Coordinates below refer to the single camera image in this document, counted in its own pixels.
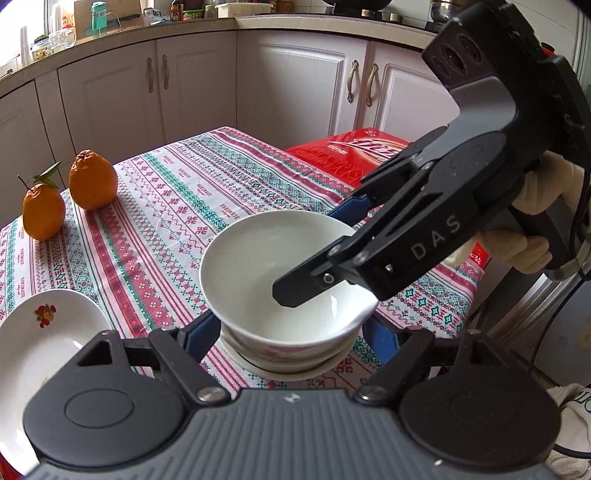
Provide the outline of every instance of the kitchen counter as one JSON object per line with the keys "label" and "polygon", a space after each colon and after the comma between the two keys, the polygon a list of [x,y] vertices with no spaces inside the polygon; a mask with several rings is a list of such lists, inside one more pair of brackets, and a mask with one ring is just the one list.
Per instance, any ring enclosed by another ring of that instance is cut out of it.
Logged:
{"label": "kitchen counter", "polygon": [[97,40],[85,41],[68,50],[37,61],[0,80],[0,97],[44,73],[114,48],[177,35],[229,30],[317,31],[365,38],[413,50],[424,49],[435,36],[431,32],[404,25],[328,15],[260,15],[153,25],[109,34]]}

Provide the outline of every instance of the hand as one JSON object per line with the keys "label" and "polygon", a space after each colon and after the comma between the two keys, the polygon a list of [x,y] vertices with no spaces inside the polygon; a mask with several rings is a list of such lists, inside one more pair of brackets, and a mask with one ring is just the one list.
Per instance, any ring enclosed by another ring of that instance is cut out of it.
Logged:
{"label": "hand", "polygon": [[[546,151],[540,157],[538,167],[525,174],[523,188],[512,205],[524,213],[537,215],[562,195],[574,213],[583,188],[583,175],[581,167],[565,160],[562,155]],[[524,274],[535,273],[552,260],[545,237],[496,230],[478,232],[444,262],[457,267],[468,258],[476,242],[479,242],[490,256]]]}

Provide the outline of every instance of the tablecloth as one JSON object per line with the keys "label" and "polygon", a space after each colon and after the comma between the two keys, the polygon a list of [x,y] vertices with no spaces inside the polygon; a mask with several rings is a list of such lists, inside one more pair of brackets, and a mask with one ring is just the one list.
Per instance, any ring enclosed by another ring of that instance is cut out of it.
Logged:
{"label": "tablecloth", "polygon": [[[232,222],[271,209],[329,213],[351,188],[295,157],[232,128],[220,128],[115,166],[108,207],[85,212],[66,190],[66,221],[39,243],[18,218],[0,231],[0,322],[27,297],[70,288],[90,297],[123,337],[184,326],[207,310],[199,265]],[[379,311],[398,326],[451,337],[470,309],[482,270],[472,261],[438,265]],[[353,391],[378,367],[360,336],[350,355],[319,377],[288,384],[260,378],[214,346],[202,367],[235,395],[241,387]]]}

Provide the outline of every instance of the white cabinet door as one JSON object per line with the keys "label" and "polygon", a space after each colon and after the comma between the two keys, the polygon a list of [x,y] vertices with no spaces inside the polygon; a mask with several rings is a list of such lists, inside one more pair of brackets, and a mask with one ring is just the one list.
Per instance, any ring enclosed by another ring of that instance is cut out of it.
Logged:
{"label": "white cabinet door", "polygon": [[236,127],[236,32],[157,41],[166,143]]}
{"label": "white cabinet door", "polygon": [[238,128],[278,148],[353,130],[366,48],[337,35],[238,32]]}
{"label": "white cabinet door", "polygon": [[372,106],[362,99],[359,128],[374,127],[413,142],[434,128],[447,125],[460,109],[427,67],[421,54],[406,48],[371,42],[365,82],[378,70],[371,89]]}
{"label": "white cabinet door", "polygon": [[53,155],[37,101],[35,83],[29,82],[0,99],[0,228],[22,214],[25,187],[53,165]]}
{"label": "white cabinet door", "polygon": [[90,148],[117,163],[164,145],[155,42],[94,55],[58,74],[76,152]]}

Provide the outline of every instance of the stacked bowl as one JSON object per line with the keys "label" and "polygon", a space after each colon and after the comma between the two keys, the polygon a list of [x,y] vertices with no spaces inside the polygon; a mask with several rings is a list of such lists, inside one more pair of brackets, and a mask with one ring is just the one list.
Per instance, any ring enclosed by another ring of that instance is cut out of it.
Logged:
{"label": "stacked bowl", "polygon": [[302,210],[246,217],[208,246],[199,278],[222,322],[220,344],[240,366],[271,380],[303,380],[335,367],[350,352],[378,300],[346,281],[296,308],[272,296],[273,282],[354,230]]}

